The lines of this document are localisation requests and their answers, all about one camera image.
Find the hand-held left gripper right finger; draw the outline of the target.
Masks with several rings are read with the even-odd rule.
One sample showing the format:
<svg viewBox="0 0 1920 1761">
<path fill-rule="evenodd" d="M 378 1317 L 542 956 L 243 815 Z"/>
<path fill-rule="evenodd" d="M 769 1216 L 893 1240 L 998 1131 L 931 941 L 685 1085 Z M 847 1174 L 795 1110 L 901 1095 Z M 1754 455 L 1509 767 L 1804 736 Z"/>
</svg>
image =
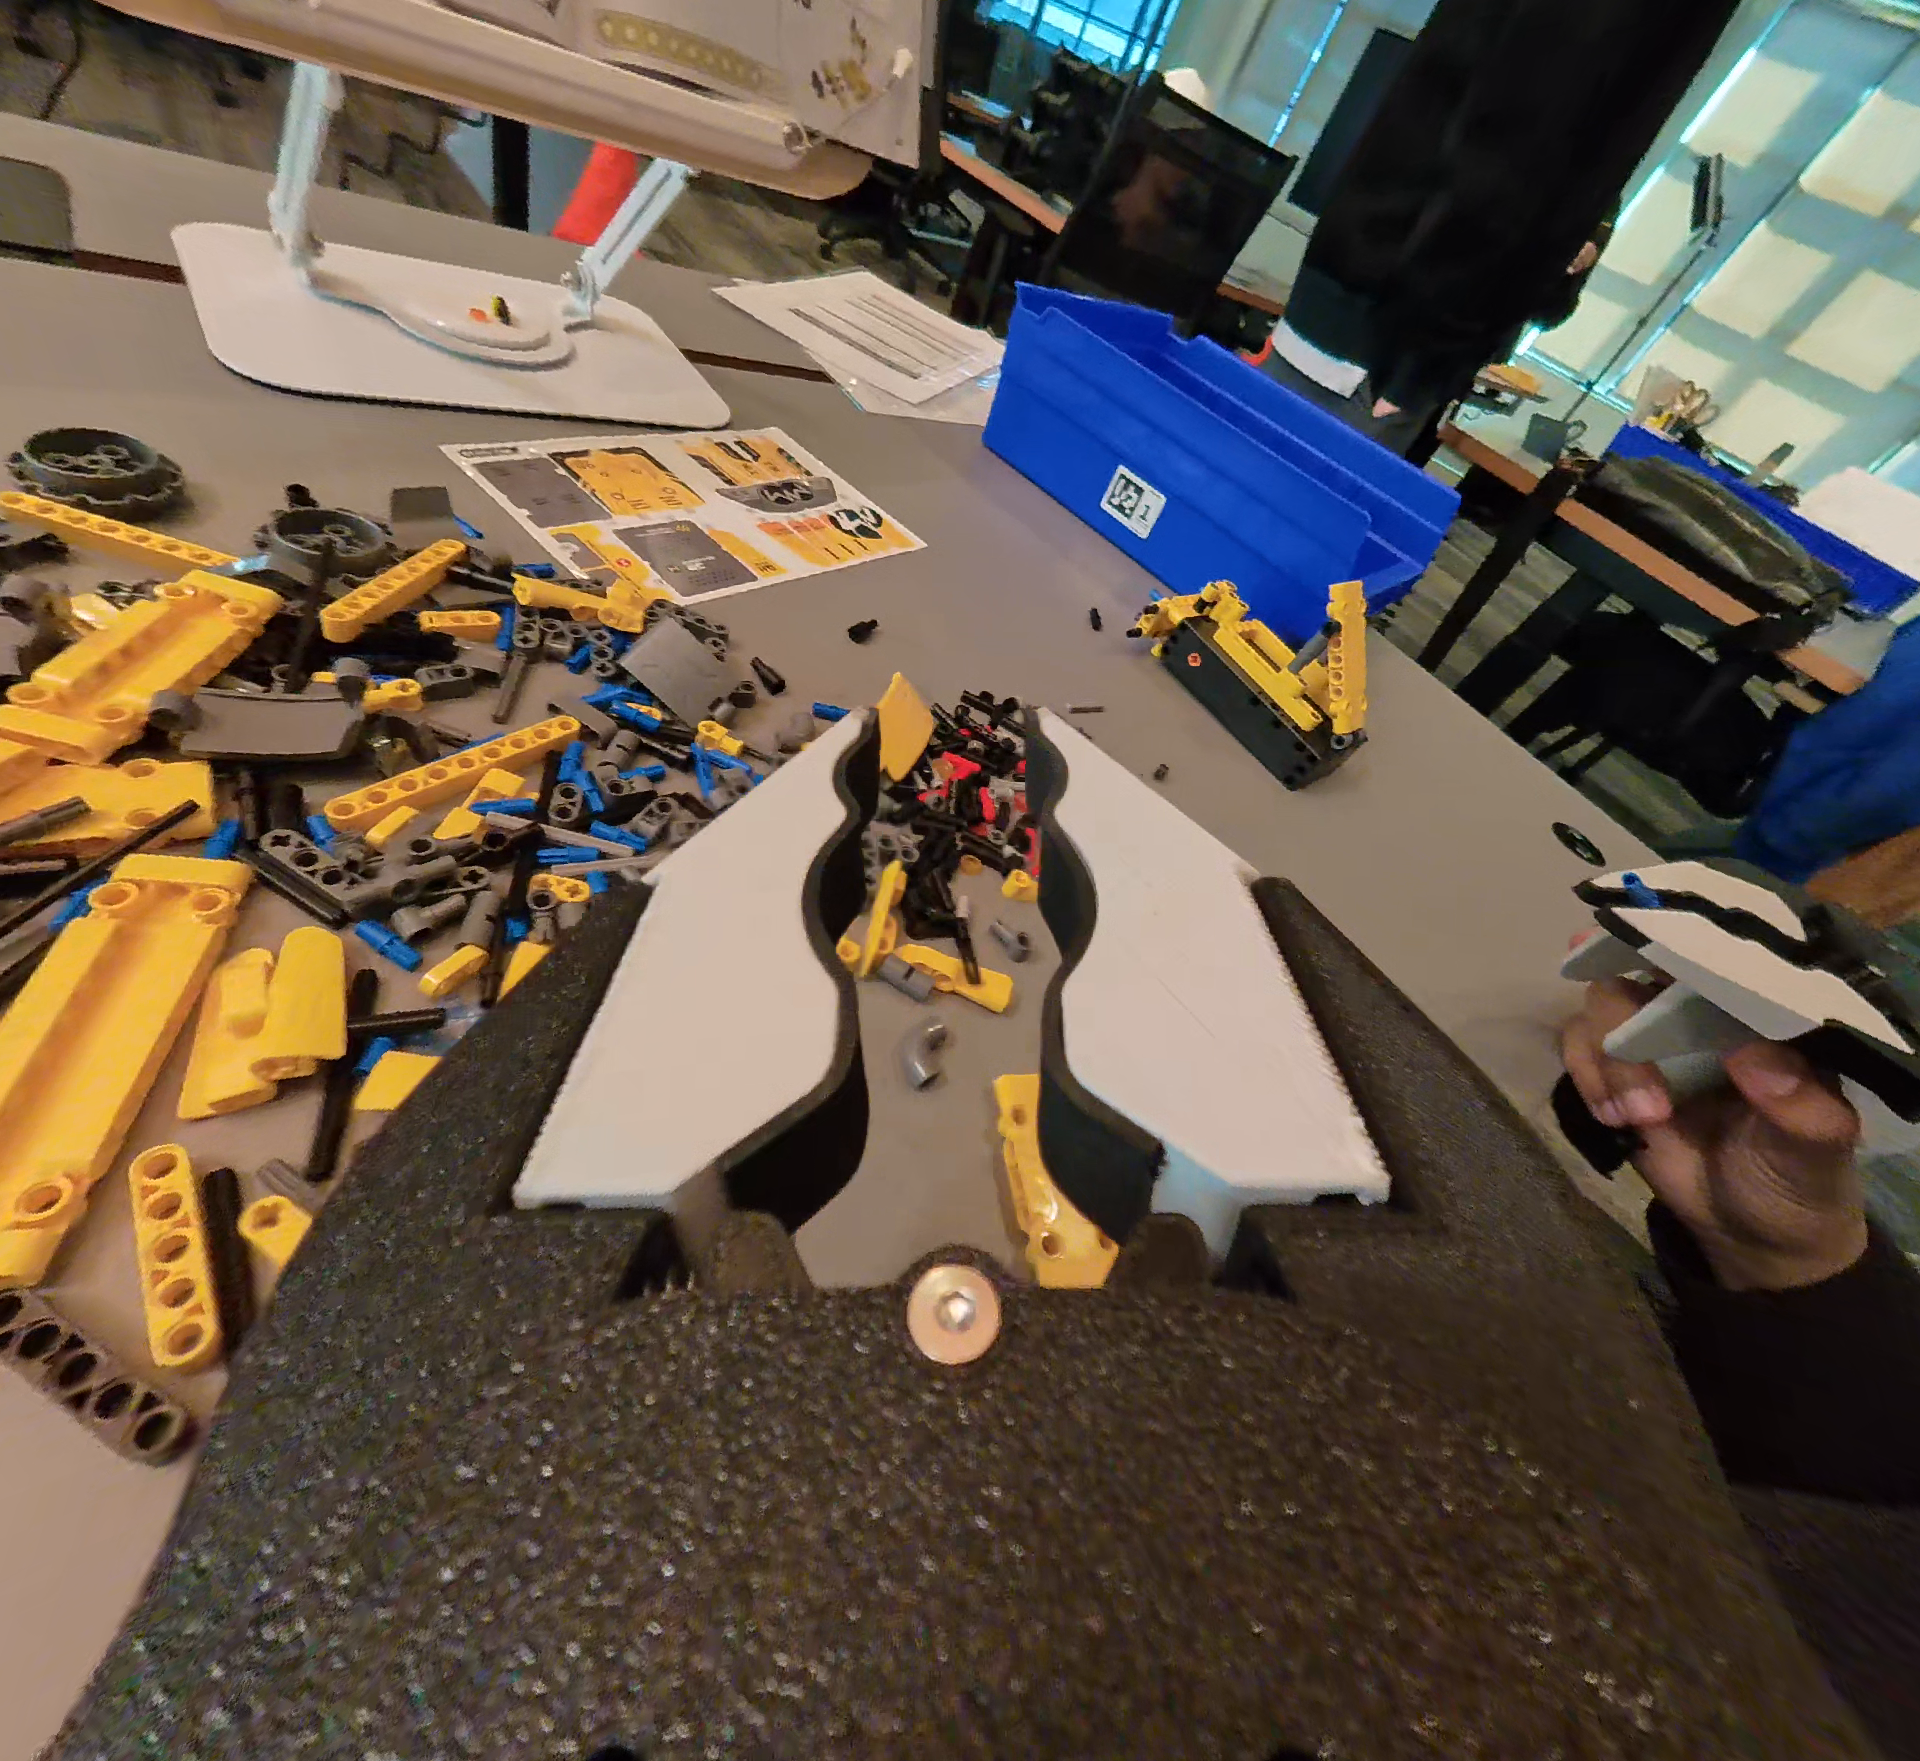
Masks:
<svg viewBox="0 0 1920 1761">
<path fill-rule="evenodd" d="M 1024 711 L 1039 906 L 1039 1154 L 1112 1243 L 1186 1218 L 1212 1260 L 1244 1211 L 1380 1205 L 1392 1173 L 1283 952 L 1277 894 L 1064 715 Z"/>
</svg>

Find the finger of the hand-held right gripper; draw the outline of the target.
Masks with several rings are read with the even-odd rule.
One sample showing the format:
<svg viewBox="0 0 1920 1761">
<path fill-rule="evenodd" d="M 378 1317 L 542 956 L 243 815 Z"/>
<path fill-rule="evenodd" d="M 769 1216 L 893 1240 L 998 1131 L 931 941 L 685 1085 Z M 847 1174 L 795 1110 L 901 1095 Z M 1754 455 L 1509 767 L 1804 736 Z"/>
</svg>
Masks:
<svg viewBox="0 0 1920 1761">
<path fill-rule="evenodd" d="M 1621 874 L 1656 885 L 1662 910 L 1628 906 L 1619 892 Z M 1775 956 L 1822 956 L 1829 946 L 1822 923 L 1807 923 L 1775 885 L 1704 861 L 1640 861 L 1595 874 L 1573 892 L 1591 910 L 1594 928 L 1577 936 L 1571 952 L 1605 938 L 1637 956 L 1654 946 L 1691 952 L 1733 945 Z"/>
<path fill-rule="evenodd" d="M 1863 1037 L 1863 995 L 1826 965 L 1789 956 L 1768 921 L 1725 924 L 1699 910 L 1595 910 L 1595 931 L 1560 961 L 1571 982 L 1662 973 L 1668 984 L 1610 1044 L 1749 1044 L 1826 1030 Z"/>
</svg>

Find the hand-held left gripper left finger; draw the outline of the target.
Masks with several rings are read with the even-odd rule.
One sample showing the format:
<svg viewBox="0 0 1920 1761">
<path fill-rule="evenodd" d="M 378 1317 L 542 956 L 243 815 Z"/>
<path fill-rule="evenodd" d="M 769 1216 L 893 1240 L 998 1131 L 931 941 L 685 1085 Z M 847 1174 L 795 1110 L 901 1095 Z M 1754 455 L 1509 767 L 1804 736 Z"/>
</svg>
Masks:
<svg viewBox="0 0 1920 1761">
<path fill-rule="evenodd" d="M 856 985 L 879 726 L 852 709 L 649 876 L 519 1171 L 521 1209 L 716 1205 L 797 1231 L 869 1135 Z"/>
</svg>

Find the pile of toy building parts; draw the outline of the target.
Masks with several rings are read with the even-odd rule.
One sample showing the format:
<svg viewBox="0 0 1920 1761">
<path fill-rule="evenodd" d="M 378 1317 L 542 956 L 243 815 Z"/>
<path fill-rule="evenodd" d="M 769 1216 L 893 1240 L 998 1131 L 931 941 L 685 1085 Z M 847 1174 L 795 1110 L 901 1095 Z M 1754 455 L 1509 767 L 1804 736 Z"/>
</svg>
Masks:
<svg viewBox="0 0 1920 1761">
<path fill-rule="evenodd" d="M 351 1125 L 844 718 L 743 738 L 723 621 L 488 550 L 443 485 L 289 483 L 239 553 L 186 504 L 127 431 L 5 464 L 5 1376 L 142 1467 Z"/>
</svg>

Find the person's right forearm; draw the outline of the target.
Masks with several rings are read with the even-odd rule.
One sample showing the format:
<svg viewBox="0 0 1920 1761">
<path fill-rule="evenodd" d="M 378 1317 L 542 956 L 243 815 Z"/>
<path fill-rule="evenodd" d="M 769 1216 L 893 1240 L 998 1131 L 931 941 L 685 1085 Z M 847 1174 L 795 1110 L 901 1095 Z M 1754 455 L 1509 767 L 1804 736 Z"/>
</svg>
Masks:
<svg viewBox="0 0 1920 1761">
<path fill-rule="evenodd" d="M 1793 1288 L 1733 1290 L 1689 1229 L 1649 1205 L 1668 1347 L 1725 1476 L 1885 1509 L 1917 1502 L 1917 1273 L 1881 1224 Z"/>
</svg>

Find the person's right hand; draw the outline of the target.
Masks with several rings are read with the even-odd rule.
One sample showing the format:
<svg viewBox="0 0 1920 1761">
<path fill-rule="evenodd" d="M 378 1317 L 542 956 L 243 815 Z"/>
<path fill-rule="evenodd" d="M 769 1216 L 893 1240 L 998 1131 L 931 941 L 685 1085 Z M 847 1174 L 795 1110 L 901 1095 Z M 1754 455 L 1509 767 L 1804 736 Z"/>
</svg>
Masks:
<svg viewBox="0 0 1920 1761">
<path fill-rule="evenodd" d="M 1770 1041 L 1725 1052 L 1721 1085 L 1677 1095 L 1654 1064 L 1605 1051 L 1650 996 L 1626 978 L 1587 984 L 1560 1036 L 1563 1068 L 1595 1121 L 1631 1142 L 1637 1173 L 1715 1284 L 1791 1292 L 1860 1265 L 1867 1218 L 1854 1108 Z"/>
</svg>

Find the blue seat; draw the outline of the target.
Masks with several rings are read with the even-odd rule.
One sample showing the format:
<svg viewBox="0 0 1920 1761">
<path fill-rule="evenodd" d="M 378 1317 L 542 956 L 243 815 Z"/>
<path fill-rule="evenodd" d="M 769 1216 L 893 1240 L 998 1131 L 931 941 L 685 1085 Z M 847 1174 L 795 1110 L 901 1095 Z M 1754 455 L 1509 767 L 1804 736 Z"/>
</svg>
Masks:
<svg viewBox="0 0 1920 1761">
<path fill-rule="evenodd" d="M 1789 734 L 1735 857 L 1804 883 L 1917 825 L 1917 663 L 1892 649 L 1856 691 Z"/>
</svg>

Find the yellow toy beam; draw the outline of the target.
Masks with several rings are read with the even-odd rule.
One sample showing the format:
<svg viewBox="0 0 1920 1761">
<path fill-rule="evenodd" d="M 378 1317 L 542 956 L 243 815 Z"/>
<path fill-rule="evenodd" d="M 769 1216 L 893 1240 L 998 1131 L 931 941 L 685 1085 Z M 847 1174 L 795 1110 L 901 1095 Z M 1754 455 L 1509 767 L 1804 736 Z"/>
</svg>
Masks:
<svg viewBox="0 0 1920 1761">
<path fill-rule="evenodd" d="M 992 1079 L 999 1168 L 1022 1248 L 1037 1284 L 1100 1288 L 1117 1263 L 1117 1243 L 1048 1171 L 1039 1142 L 1039 1087 L 1037 1073 Z"/>
</svg>

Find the black bag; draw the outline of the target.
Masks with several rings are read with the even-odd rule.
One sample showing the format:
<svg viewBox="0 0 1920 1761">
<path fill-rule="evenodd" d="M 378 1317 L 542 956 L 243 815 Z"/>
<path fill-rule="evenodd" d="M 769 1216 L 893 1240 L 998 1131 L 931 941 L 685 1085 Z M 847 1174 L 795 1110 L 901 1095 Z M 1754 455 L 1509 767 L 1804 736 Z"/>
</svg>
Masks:
<svg viewBox="0 0 1920 1761">
<path fill-rule="evenodd" d="M 1757 616 L 1817 624 L 1850 599 L 1844 571 L 1811 555 L 1728 483 L 1665 455 L 1609 452 L 1580 468 L 1571 497 L 1737 595 Z"/>
</svg>

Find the yellow black toy assembly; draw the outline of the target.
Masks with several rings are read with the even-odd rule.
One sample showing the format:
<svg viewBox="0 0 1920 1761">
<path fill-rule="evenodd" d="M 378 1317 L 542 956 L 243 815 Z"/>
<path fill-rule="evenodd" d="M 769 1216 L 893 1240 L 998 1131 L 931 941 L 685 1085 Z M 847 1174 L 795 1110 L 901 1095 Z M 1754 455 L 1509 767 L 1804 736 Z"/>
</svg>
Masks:
<svg viewBox="0 0 1920 1761">
<path fill-rule="evenodd" d="M 1166 674 L 1287 789 L 1345 765 L 1368 740 L 1368 599 L 1336 581 L 1326 617 L 1287 644 L 1237 586 L 1218 578 L 1190 595 L 1158 595 L 1128 627 Z"/>
</svg>

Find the sticker sheet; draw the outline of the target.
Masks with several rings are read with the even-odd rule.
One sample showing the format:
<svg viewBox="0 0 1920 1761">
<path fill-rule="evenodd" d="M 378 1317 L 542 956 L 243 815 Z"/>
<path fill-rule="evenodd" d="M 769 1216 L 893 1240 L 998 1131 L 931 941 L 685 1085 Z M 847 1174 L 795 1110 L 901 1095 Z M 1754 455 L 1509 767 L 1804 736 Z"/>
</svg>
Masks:
<svg viewBox="0 0 1920 1761">
<path fill-rule="evenodd" d="M 558 566 L 639 595 L 715 602 L 924 547 L 781 429 L 573 432 L 444 455 Z"/>
</svg>

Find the paper in plastic sleeve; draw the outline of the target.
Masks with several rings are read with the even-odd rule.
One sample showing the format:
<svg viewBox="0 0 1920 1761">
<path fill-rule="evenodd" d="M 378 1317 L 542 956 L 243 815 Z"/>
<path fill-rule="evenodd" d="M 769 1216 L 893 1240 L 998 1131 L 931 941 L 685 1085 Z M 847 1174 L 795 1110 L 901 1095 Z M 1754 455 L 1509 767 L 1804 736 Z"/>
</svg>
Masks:
<svg viewBox="0 0 1920 1761">
<path fill-rule="evenodd" d="M 863 410 L 982 427 L 1004 344 L 956 321 L 871 269 L 716 286 L 748 318 L 804 348 Z"/>
</svg>

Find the white book stand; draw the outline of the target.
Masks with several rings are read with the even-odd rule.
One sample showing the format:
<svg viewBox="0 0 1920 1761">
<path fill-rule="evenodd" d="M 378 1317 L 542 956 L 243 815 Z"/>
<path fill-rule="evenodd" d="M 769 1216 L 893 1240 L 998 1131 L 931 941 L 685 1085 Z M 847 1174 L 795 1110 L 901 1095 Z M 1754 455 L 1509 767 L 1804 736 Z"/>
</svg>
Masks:
<svg viewBox="0 0 1920 1761">
<path fill-rule="evenodd" d="M 554 283 L 495 281 L 447 261 L 325 238 L 314 216 L 315 183 L 344 77 L 356 71 L 289 60 L 293 75 L 267 223 L 188 222 L 172 233 L 204 344 L 218 361 L 250 381 L 326 397 L 683 431 L 729 421 L 729 406 L 708 378 L 643 309 L 613 297 L 612 283 L 657 222 L 659 202 L 691 172 L 748 179 L 711 160 L 659 153 L 627 136 L 603 139 L 538 121 L 527 111 L 475 108 L 426 94 L 470 111 L 624 145 L 650 156 L 654 164 L 603 236 Z M 858 185 L 873 163 L 839 148 L 820 149 L 820 158 L 853 164 L 833 193 L 756 183 L 825 199 Z"/>
</svg>

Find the orange cone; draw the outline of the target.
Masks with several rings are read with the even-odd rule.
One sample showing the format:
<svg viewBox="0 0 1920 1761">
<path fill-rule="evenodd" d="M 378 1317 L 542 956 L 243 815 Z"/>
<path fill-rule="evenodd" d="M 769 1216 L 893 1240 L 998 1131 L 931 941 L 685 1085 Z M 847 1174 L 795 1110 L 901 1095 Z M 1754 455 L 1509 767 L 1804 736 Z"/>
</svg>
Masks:
<svg viewBox="0 0 1920 1761">
<path fill-rule="evenodd" d="M 594 243 L 640 179 L 640 158 L 624 148 L 594 140 L 551 235 L 578 246 Z"/>
</svg>

